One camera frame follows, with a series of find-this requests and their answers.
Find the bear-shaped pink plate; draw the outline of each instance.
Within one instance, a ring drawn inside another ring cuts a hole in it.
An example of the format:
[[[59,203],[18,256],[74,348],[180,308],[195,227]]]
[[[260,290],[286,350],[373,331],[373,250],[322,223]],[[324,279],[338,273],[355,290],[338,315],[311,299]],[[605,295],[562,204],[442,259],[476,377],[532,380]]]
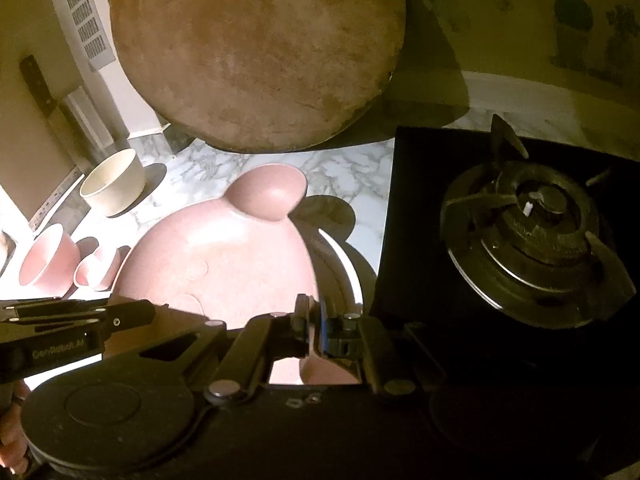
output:
[[[224,195],[172,213],[127,255],[110,303],[149,300],[156,319],[114,334],[106,354],[180,332],[202,319],[229,329],[268,312],[293,312],[298,294],[318,298],[305,243],[287,216],[306,195],[306,177],[286,164],[242,174]]]

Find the pink bowl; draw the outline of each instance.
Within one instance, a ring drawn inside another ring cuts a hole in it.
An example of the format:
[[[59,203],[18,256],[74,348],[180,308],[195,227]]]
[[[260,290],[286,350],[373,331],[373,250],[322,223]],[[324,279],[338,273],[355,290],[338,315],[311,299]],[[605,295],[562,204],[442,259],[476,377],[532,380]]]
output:
[[[76,286],[107,290],[120,269],[120,252],[114,246],[99,246],[80,262],[74,273]]]
[[[62,225],[46,228],[24,257],[18,283],[44,296],[64,296],[74,281],[80,250]]]

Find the wooden knife handle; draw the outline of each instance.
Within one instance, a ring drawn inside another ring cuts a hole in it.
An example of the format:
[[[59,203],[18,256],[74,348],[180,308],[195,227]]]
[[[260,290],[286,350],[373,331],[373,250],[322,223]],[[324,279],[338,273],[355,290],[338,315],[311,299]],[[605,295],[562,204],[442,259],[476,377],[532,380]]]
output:
[[[20,62],[20,72],[29,88],[29,92],[36,99],[36,104],[45,117],[49,117],[58,105],[44,81],[40,67],[33,56],[27,56]]]

